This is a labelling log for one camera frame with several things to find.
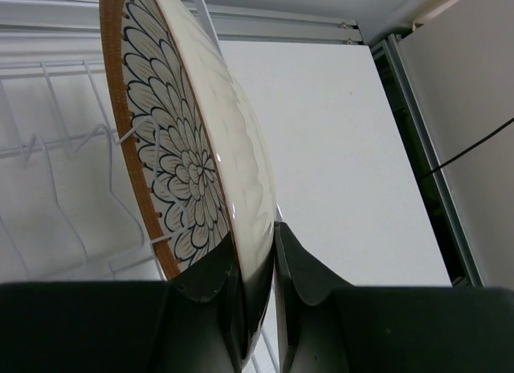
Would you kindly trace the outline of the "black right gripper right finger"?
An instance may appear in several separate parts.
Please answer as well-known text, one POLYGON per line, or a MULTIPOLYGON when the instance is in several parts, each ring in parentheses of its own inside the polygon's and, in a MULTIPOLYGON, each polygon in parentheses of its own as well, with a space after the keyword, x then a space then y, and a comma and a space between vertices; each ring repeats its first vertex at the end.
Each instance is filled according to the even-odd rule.
POLYGON ((274 232, 283 372, 510 372, 507 289, 356 287, 274 232))

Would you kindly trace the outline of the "floral brown-rim plate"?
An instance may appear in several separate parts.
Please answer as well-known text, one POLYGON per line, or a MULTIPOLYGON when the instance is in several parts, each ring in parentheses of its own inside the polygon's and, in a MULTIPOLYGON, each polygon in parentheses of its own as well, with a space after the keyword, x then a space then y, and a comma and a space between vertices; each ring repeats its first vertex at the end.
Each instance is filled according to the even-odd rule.
POLYGON ((180 0, 100 0, 112 111, 167 279, 224 239, 239 260, 248 342, 267 308, 275 181, 255 111, 180 0))

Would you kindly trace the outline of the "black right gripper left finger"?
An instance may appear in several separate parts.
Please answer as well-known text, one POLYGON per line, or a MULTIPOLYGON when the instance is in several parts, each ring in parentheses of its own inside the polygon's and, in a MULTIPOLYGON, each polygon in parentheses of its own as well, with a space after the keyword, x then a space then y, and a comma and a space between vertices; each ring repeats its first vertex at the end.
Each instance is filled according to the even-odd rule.
POLYGON ((237 372, 239 271, 229 240, 172 281, 7 283, 4 372, 237 372))

